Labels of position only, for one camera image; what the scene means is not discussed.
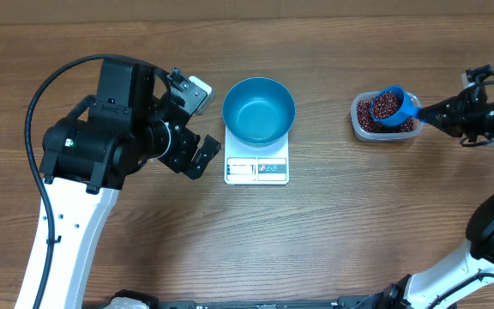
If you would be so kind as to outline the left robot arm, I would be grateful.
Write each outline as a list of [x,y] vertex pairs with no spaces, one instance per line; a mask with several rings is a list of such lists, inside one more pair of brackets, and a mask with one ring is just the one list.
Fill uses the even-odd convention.
[[41,201],[19,308],[79,308],[101,231],[128,176],[157,160],[202,176],[220,143],[188,129],[213,89],[180,70],[136,58],[100,57],[95,94],[44,134],[43,156],[27,159]]

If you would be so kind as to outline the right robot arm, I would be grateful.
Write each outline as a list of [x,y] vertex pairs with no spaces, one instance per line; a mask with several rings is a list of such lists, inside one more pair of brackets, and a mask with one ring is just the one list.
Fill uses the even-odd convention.
[[[494,144],[494,70],[467,70],[456,96],[412,115],[457,137],[463,147]],[[359,302],[369,308],[454,308],[459,300],[494,283],[494,194],[475,210],[466,239],[428,270],[407,275]]]

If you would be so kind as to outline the blue plastic measuring scoop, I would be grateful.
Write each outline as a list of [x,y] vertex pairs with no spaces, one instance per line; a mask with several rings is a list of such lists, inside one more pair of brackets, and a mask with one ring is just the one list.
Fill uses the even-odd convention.
[[409,118],[422,121],[420,106],[415,106],[413,98],[399,85],[381,90],[370,104],[370,116],[382,126],[396,127]]

